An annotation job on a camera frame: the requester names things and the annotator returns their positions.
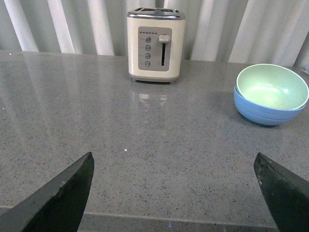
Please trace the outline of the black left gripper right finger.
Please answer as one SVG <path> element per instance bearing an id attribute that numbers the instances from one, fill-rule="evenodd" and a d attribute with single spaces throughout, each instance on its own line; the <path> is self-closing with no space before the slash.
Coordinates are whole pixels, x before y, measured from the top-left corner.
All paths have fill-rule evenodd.
<path id="1" fill-rule="evenodd" d="M 261 192 L 281 232 L 309 230 L 309 182 L 258 153 L 254 164 Z"/>

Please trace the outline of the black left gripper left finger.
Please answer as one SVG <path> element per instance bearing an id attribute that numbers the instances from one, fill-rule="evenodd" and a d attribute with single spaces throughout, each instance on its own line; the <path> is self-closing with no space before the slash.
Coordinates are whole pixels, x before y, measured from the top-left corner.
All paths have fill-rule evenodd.
<path id="1" fill-rule="evenodd" d="M 91 152 L 0 217 L 2 232 L 76 232 L 94 174 Z"/>

